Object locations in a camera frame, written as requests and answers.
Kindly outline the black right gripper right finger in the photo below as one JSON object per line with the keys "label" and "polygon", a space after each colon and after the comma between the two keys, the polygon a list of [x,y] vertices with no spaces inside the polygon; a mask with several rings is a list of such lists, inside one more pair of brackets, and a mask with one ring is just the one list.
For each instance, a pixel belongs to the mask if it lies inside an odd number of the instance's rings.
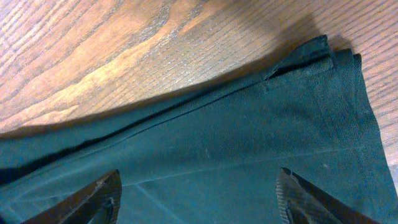
{"label": "black right gripper right finger", "polygon": [[285,167],[275,192],[284,224],[378,224]]}

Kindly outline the plain black t-shirt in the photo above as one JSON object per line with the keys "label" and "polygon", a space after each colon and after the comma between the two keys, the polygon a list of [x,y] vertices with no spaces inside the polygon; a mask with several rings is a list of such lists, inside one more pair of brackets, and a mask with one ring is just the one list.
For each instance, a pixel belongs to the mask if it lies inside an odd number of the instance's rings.
{"label": "plain black t-shirt", "polygon": [[231,82],[1,141],[1,222],[21,223],[116,169],[119,223],[280,223],[283,167],[397,222],[362,58],[324,35]]}

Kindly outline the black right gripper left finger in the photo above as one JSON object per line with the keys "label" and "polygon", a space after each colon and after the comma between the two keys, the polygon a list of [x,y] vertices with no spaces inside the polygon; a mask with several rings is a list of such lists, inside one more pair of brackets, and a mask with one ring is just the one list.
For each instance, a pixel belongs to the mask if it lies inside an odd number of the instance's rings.
{"label": "black right gripper left finger", "polygon": [[117,169],[111,170],[23,224],[115,224],[121,206],[121,196],[120,173]]}

